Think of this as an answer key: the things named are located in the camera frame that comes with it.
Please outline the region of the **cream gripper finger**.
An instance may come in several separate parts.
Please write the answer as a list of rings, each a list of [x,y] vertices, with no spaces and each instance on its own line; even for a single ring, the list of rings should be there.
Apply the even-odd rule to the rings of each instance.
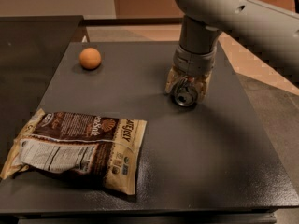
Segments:
[[[200,75],[199,77],[195,77],[192,81],[192,86],[195,91],[195,102],[196,103],[202,103],[206,97],[209,82],[211,79],[212,73],[206,73],[203,75]]]
[[[184,77],[184,73],[175,66],[172,66],[167,76],[164,89],[165,93],[169,94],[182,77]]]

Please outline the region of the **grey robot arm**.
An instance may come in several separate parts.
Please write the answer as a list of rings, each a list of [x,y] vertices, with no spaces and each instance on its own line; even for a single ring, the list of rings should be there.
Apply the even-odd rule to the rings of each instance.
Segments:
[[[205,99],[222,32],[296,83],[299,14],[259,0],[175,0],[184,13],[165,92],[180,106]]]

